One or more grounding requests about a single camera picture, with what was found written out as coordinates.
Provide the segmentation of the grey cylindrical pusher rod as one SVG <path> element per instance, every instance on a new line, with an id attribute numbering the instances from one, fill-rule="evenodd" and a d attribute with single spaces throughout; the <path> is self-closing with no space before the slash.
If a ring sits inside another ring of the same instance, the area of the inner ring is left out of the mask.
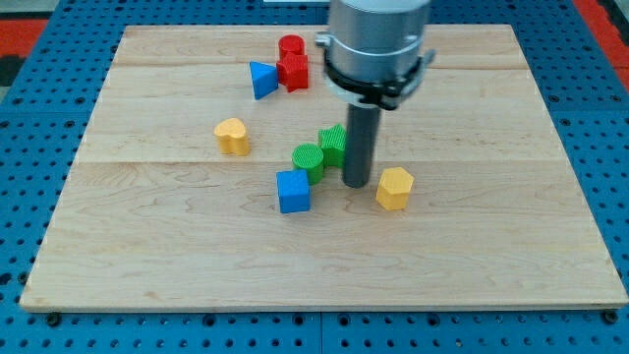
<path id="1" fill-rule="evenodd" d="M 370 181 L 379 122 L 379 108 L 348 106 L 342 172 L 348 187 L 362 188 Z"/>

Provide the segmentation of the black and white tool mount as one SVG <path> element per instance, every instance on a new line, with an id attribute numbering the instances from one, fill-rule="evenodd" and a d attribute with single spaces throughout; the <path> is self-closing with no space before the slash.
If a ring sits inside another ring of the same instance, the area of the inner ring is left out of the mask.
<path id="1" fill-rule="evenodd" d="M 399 43 L 363 37 L 354 45 L 329 31 L 315 37 L 329 89 L 350 105 L 384 110 L 397 109 L 423 82 L 435 57 L 433 49 L 420 51 L 423 42 L 422 35 Z"/>

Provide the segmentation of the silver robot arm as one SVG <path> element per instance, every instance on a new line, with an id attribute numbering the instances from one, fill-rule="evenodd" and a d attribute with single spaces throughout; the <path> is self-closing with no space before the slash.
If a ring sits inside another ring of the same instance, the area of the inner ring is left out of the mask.
<path id="1" fill-rule="evenodd" d="M 316 35 L 324 79 L 348 104 L 342 179 L 371 178 L 383 110 L 397 109 L 420 86 L 435 52 L 421 51 L 429 0 L 333 0 L 328 29 Z"/>

